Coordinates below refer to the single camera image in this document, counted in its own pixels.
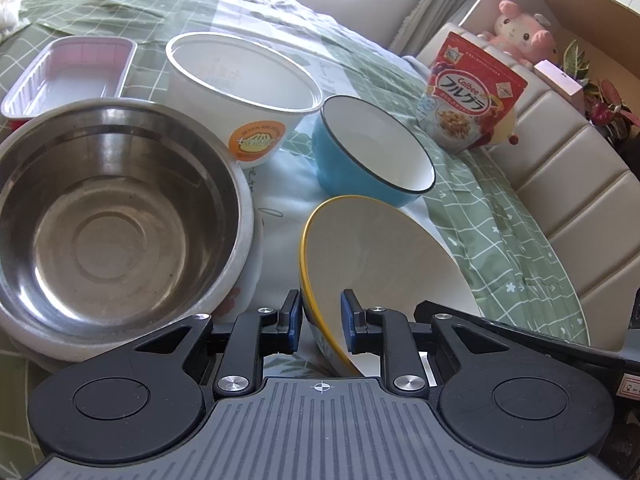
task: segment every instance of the white bowl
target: white bowl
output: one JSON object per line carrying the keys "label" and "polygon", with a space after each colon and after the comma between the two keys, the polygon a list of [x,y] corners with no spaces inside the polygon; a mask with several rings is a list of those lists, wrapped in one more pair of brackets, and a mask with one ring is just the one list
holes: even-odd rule
{"label": "white bowl", "polygon": [[190,32],[169,41],[166,56],[166,104],[209,128],[243,168],[267,161],[322,105],[322,91],[306,70],[252,41]]}
{"label": "white bowl", "polygon": [[400,210],[363,196],[339,196],[311,214],[300,243],[300,281],[314,337],[342,375],[376,376],[380,358],[347,351],[340,294],[352,288],[363,308],[385,306],[410,321],[424,300],[480,316],[455,261]]}

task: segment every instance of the beige cushioned headboard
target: beige cushioned headboard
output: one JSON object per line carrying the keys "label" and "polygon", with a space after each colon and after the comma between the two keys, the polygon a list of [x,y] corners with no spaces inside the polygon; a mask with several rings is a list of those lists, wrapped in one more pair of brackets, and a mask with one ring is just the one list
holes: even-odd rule
{"label": "beige cushioned headboard", "polygon": [[447,23],[417,59],[431,66],[454,31],[529,85],[516,104],[520,142],[488,148],[564,265],[591,345],[619,350],[640,286],[640,182],[584,117],[532,72]]}

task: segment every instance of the bed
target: bed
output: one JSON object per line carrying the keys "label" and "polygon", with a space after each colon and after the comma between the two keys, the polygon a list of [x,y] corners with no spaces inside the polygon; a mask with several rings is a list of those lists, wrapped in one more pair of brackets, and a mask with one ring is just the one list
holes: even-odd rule
{"label": "bed", "polygon": [[[574,288],[540,227],[484,149],[449,156],[417,125],[423,82],[376,44],[294,0],[24,0],[24,27],[0,44],[0,98],[50,41],[71,34],[124,36],[138,43],[124,96],[163,102],[164,46],[183,32],[222,31],[266,44],[304,66],[325,95],[352,94],[393,114],[420,139],[436,185],[404,208],[449,251],[485,317],[588,344]],[[310,148],[313,118],[268,164],[246,171],[264,225],[264,263],[250,308],[279,307],[298,286],[303,223],[326,196]],[[10,126],[0,126],[0,139]],[[304,327],[300,350],[272,356],[266,375],[326,376],[328,365]],[[42,458],[28,428],[28,393],[46,372],[0,333],[0,478],[19,478]]]}

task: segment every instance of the cereal bag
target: cereal bag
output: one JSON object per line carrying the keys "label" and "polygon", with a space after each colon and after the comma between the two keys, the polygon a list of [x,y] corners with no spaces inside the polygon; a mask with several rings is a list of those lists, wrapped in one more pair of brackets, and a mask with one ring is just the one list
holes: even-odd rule
{"label": "cereal bag", "polygon": [[418,103],[418,124],[451,153],[485,144],[526,87],[509,67],[451,32]]}

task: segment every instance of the label sticker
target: label sticker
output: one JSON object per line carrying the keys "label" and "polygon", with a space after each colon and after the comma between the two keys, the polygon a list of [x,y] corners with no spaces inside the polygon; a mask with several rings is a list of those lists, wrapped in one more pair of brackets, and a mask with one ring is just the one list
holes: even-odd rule
{"label": "label sticker", "polygon": [[627,399],[640,399],[640,377],[637,375],[624,374],[620,387],[616,392],[617,396],[626,397]]}
{"label": "label sticker", "polygon": [[229,149],[240,162],[251,162],[269,153],[284,135],[285,126],[278,121],[255,121],[244,124],[231,134]]}
{"label": "label sticker", "polygon": [[434,94],[466,115],[483,115],[491,105],[489,92],[476,76],[469,72],[444,69],[436,79]]}

